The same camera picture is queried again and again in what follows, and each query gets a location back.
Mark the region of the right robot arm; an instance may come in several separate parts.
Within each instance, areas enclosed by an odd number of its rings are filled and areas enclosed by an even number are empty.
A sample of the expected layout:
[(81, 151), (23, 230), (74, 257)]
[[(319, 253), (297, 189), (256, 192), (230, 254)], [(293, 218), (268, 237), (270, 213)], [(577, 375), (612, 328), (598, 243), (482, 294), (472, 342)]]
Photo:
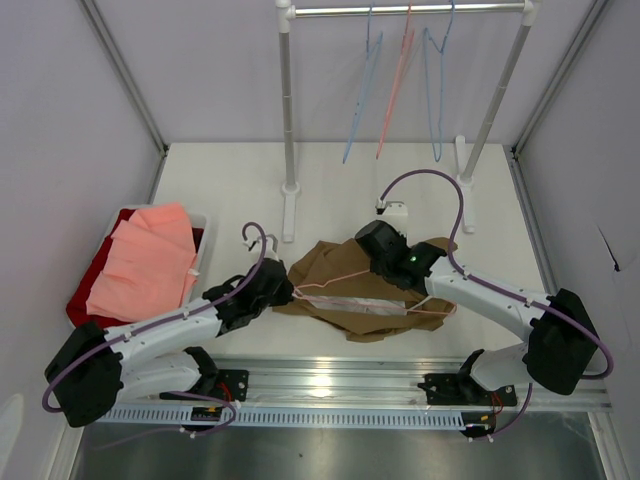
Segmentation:
[(355, 236), (372, 273), (402, 290), (446, 300), (495, 322), (516, 335), (517, 345), (474, 351), (455, 375), (458, 395), (477, 404), (518, 383), (536, 383), (559, 395), (572, 394), (594, 356), (596, 330), (579, 296), (517, 294), (506, 286), (473, 280), (456, 269), (440, 247), (409, 246), (393, 226), (375, 220)]

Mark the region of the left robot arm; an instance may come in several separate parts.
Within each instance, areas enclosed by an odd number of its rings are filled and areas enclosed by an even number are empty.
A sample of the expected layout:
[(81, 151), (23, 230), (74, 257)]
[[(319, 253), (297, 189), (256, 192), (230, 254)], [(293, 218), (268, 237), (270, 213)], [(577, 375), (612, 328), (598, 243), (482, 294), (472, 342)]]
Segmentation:
[(216, 390), (219, 370), (204, 343), (292, 299), (284, 263), (265, 258), (247, 275), (210, 288), (167, 316), (111, 328), (83, 324), (46, 367), (42, 406), (78, 428), (120, 402), (153, 395), (207, 399)]

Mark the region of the tan brown skirt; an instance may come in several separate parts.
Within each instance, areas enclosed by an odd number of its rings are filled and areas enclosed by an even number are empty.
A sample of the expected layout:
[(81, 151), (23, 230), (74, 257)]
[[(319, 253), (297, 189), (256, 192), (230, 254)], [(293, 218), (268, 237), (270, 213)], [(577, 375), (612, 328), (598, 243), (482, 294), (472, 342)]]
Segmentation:
[(456, 313), (456, 304), (401, 290), (369, 267), (355, 240), (319, 241), (288, 272), (294, 285), (292, 302), (274, 311), (323, 321), (359, 343), (411, 330), (435, 331)]

